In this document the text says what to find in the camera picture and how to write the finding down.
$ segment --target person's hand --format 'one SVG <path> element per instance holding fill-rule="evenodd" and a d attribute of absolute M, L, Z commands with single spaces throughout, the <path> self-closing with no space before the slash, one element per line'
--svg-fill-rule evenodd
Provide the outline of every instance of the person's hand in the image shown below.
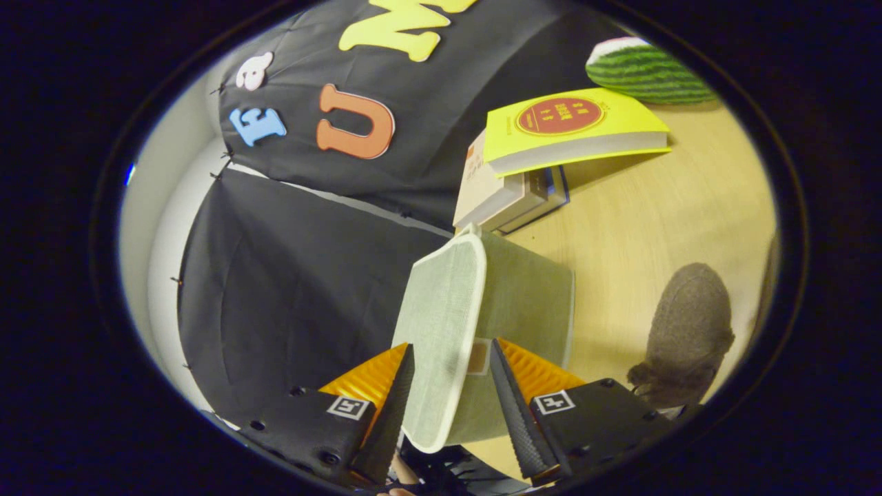
<path fill-rule="evenodd" d="M 401 489 L 400 487 L 396 487 L 394 489 L 390 489 L 389 492 L 381 492 L 377 496 L 416 496 L 412 492 L 407 489 Z"/>
<path fill-rule="evenodd" d="M 395 455 L 392 457 L 392 469 L 395 470 L 395 474 L 398 475 L 398 481 L 402 484 L 420 483 L 419 476 L 417 476 L 416 473 L 404 463 L 404 460 L 401 459 L 401 455 L 399 455 L 397 449 L 395 450 Z"/>

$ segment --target green fabric box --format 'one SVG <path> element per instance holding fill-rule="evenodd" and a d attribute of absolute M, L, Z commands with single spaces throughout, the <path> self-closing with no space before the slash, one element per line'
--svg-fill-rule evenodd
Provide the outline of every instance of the green fabric box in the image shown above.
<path fill-rule="evenodd" d="M 392 338 L 414 344 L 402 425 L 411 443 L 434 453 L 505 435 L 489 340 L 566 367 L 574 294 L 572 270 L 474 224 L 414 263 Z"/>

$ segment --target yellow letter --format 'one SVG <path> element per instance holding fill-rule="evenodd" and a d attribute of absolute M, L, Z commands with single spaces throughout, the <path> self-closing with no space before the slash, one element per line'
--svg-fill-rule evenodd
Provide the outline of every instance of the yellow letter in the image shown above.
<path fill-rule="evenodd" d="M 360 20 L 346 28 L 340 37 L 341 50 L 355 45 L 373 45 L 407 53 L 410 60 L 422 62 L 429 58 L 441 41 L 438 33 L 407 34 L 408 29 L 443 27 L 450 20 L 422 4 L 441 7 L 448 13 L 462 12 L 477 0 L 370 0 L 377 7 L 388 10 L 385 14 Z"/>

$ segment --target wooden tabletop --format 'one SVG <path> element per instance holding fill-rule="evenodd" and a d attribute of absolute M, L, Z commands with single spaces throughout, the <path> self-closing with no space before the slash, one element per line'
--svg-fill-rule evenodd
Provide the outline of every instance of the wooden tabletop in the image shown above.
<path fill-rule="evenodd" d="M 508 239 L 576 274 L 572 358 L 585 381 L 643 360 L 655 306 L 671 275 L 704 262 L 729 290 L 736 339 L 705 402 L 731 374 L 756 317 L 774 229 L 761 160 L 722 105 L 649 106 L 670 128 L 667 154 L 564 167 L 571 201 Z M 463 445 L 522 479 L 507 436 Z"/>

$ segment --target book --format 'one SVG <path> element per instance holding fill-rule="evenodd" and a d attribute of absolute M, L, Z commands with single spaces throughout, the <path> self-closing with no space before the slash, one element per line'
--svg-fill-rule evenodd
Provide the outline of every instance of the book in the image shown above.
<path fill-rule="evenodd" d="M 545 173 L 541 170 L 531 170 L 523 174 L 516 174 L 514 177 L 520 177 L 525 186 L 525 194 L 520 201 L 513 202 L 511 205 L 501 209 L 499 212 L 492 214 L 490 217 L 478 221 L 477 224 L 482 229 L 497 229 L 508 222 L 521 217 L 530 210 L 540 207 L 548 199 L 548 183 L 545 180 Z"/>
<path fill-rule="evenodd" d="M 538 207 L 531 208 L 523 215 L 498 227 L 496 229 L 497 232 L 503 235 L 510 234 L 570 202 L 570 192 L 566 184 L 564 167 L 558 165 L 557 167 L 548 167 L 542 171 L 545 174 L 545 181 L 548 185 L 546 189 L 548 199 Z"/>
<path fill-rule="evenodd" d="M 541 96 L 487 114 L 484 161 L 498 177 L 569 162 L 669 152 L 668 126 L 606 88 Z"/>
<path fill-rule="evenodd" d="M 475 138 L 466 152 L 466 163 L 460 182 L 460 195 L 453 213 L 453 225 L 466 227 L 470 222 L 483 224 L 498 214 L 508 212 L 510 218 L 497 218 L 498 225 L 508 222 L 545 201 L 543 177 L 519 174 L 497 177 L 483 159 L 486 130 Z"/>

